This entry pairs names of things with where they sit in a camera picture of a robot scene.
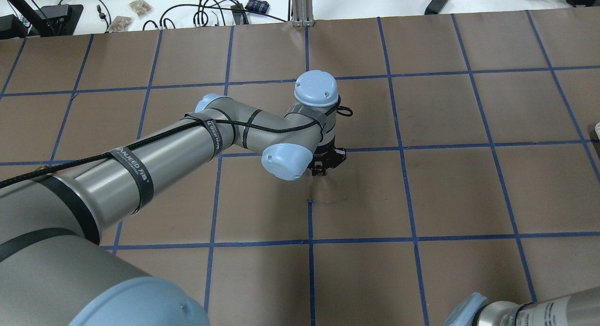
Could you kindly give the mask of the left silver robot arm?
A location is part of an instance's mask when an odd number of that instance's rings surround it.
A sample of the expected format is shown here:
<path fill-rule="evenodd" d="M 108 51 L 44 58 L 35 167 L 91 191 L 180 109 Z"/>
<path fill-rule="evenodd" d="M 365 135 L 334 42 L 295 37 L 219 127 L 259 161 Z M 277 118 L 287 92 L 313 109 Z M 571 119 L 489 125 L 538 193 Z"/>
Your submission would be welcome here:
<path fill-rule="evenodd" d="M 336 79 L 304 72 L 294 97 L 276 116 L 207 94 L 151 136 L 2 181 L 1 324 L 207 326 L 195 299 L 101 249 L 101 234 L 232 145 L 261 155 L 262 166 L 286 181 L 336 168 L 346 158 L 334 146 Z"/>

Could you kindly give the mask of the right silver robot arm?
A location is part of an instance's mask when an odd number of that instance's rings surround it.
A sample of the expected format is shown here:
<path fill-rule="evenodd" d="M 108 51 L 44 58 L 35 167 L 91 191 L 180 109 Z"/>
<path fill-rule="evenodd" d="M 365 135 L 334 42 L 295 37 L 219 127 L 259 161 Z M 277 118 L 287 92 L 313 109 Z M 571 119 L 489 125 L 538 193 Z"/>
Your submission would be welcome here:
<path fill-rule="evenodd" d="M 551 300 L 516 304 L 489 302 L 473 293 L 457 306 L 444 326 L 598 326 L 600 288 L 583 290 Z"/>

